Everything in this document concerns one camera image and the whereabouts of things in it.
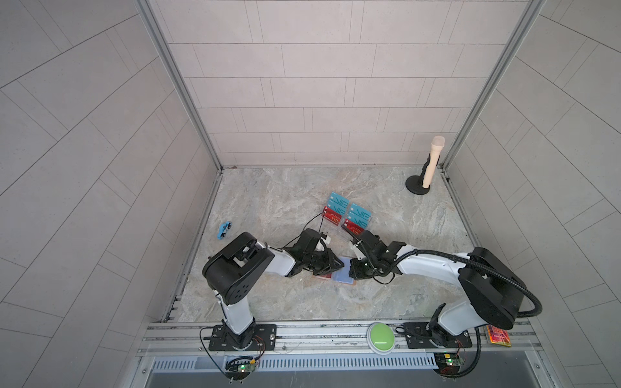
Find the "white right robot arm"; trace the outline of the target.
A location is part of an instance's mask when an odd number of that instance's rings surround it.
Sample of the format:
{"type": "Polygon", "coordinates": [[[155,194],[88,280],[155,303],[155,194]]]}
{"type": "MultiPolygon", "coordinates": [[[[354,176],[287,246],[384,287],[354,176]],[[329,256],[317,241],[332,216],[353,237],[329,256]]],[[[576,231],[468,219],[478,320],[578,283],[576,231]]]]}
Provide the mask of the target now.
{"type": "Polygon", "coordinates": [[[464,296],[441,304],[419,334],[439,348],[472,328],[491,325],[510,330],[519,317],[527,291],[519,280],[489,250],[477,247],[470,253],[449,254],[415,248],[405,242],[386,245],[370,231],[351,242],[356,257],[349,276],[365,280],[388,275],[416,275],[459,286],[464,296]]]}

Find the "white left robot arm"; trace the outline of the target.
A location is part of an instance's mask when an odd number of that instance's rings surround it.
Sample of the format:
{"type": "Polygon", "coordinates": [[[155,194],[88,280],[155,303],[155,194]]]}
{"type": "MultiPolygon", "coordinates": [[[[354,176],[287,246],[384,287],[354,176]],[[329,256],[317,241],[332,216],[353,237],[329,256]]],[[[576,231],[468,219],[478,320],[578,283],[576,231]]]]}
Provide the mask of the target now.
{"type": "Polygon", "coordinates": [[[292,247],[276,248],[244,232],[210,257],[202,276],[213,290],[223,311],[223,333],[218,339],[235,350],[255,343],[258,333],[247,295],[264,273],[292,277],[304,270],[325,276],[344,268],[328,247],[329,237],[305,229],[292,247]]]}

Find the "tan leather card holder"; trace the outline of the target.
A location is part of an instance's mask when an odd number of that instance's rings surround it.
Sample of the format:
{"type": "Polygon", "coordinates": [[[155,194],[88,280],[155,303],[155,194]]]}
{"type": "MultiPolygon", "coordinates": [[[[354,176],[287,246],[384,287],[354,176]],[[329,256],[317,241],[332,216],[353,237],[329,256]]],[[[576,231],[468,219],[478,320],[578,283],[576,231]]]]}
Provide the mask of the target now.
{"type": "Polygon", "coordinates": [[[349,275],[349,270],[351,269],[351,258],[340,256],[339,259],[344,264],[343,268],[340,268],[337,271],[333,273],[328,273],[326,275],[318,275],[317,278],[328,281],[336,281],[340,284],[353,286],[356,281],[349,275]]]}

